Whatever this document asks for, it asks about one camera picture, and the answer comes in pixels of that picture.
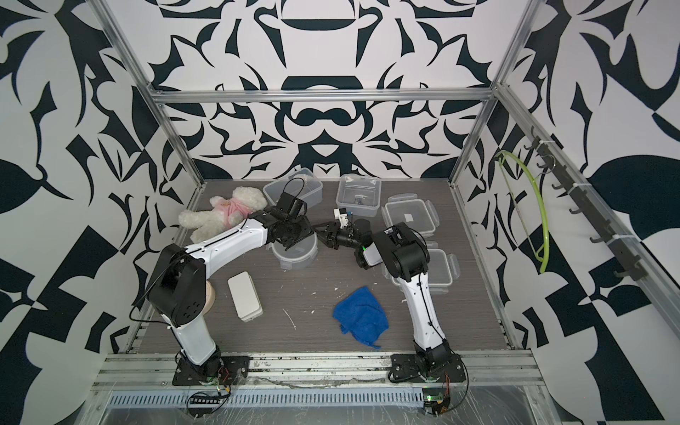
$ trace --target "blue cloth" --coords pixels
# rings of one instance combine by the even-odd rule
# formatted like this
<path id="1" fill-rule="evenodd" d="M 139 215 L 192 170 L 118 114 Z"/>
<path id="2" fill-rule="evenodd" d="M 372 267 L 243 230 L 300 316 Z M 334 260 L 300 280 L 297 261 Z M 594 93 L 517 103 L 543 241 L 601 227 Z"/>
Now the blue cloth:
<path id="1" fill-rule="evenodd" d="M 390 327 L 385 311 L 366 286 L 336 305 L 333 318 L 340 322 L 343 334 L 351 332 L 357 341 L 375 349 L 380 346 L 373 343 Z"/>

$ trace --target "ventilation grate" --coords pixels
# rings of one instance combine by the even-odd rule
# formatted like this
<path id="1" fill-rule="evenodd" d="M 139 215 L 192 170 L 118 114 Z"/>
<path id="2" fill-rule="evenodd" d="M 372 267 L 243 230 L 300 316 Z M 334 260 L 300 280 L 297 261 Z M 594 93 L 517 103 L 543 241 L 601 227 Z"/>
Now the ventilation grate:
<path id="1" fill-rule="evenodd" d="M 184 407 L 196 391 L 113 391 L 109 409 Z M 420 388 L 295 388 L 234 390 L 225 407 L 422 407 Z"/>

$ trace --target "teddy bear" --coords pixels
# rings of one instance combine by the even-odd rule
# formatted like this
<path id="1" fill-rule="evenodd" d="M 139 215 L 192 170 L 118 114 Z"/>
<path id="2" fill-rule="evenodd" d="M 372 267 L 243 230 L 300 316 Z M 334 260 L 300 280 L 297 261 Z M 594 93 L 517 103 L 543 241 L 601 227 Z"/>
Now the teddy bear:
<path id="1" fill-rule="evenodd" d="M 195 228 L 190 238 L 198 243 L 219 235 L 236 226 L 252 212 L 264 209 L 267 200 L 257 188 L 238 187 L 231 194 L 231 199 L 222 197 L 210 198 L 212 211 L 182 211 L 180 226 Z"/>

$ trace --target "patterned wallpaper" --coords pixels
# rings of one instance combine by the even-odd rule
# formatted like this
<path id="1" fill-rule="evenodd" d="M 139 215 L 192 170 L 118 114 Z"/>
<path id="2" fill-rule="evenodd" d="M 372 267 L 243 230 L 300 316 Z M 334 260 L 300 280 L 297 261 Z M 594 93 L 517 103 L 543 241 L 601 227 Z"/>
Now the patterned wallpaper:
<path id="1" fill-rule="evenodd" d="M 0 422 L 71 423 L 194 184 L 84 0 L 0 41 Z"/>
<path id="2" fill-rule="evenodd" d="M 163 90 L 489 86 L 526 0 L 115 0 Z"/>
<path id="3" fill-rule="evenodd" d="M 672 1 L 548 0 L 509 85 L 676 281 L 680 176 L 680 30 Z M 622 271 L 557 180 L 541 176 L 550 228 L 538 263 L 492 161 L 511 150 L 534 175 L 542 160 L 499 106 L 459 187 L 494 287 L 532 348 L 569 424 L 680 422 L 680 341 Z M 521 171 L 507 168 L 535 246 L 541 220 Z"/>
<path id="4" fill-rule="evenodd" d="M 206 179 L 449 177 L 481 101 L 191 103 L 167 111 Z"/>

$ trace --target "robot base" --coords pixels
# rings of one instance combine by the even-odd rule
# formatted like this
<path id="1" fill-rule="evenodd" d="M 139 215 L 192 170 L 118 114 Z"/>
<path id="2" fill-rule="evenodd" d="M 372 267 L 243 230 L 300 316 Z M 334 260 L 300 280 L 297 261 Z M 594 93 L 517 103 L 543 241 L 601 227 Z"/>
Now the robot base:
<path id="1" fill-rule="evenodd" d="M 219 358 L 222 363 L 224 364 L 224 367 L 226 370 L 229 372 L 228 377 L 226 379 L 221 379 L 219 384 L 220 385 L 230 385 L 232 384 L 239 376 L 242 377 L 247 377 L 248 376 L 248 365 L 250 364 L 250 357 L 248 356 L 223 356 Z M 184 357 L 180 358 L 180 361 L 177 365 L 177 369 L 175 370 L 175 376 L 172 379 L 172 384 L 174 386 L 197 386 L 197 385 L 202 385 L 202 382 L 207 382 L 211 381 L 212 378 L 217 376 L 217 371 L 220 368 L 219 366 L 219 361 L 214 362 L 214 366 L 207 368 L 205 365 L 203 368 L 199 368 L 198 366 L 189 363 L 188 360 L 186 360 Z"/>
<path id="2" fill-rule="evenodd" d="M 392 368 L 390 369 L 392 379 L 394 381 L 402 382 L 444 382 L 444 374 L 446 373 L 449 375 L 451 382 L 465 381 L 463 363 L 460 361 L 460 356 L 457 354 L 452 354 L 449 364 L 441 367 L 430 377 L 421 375 L 421 362 L 422 361 L 415 354 L 393 354 Z"/>

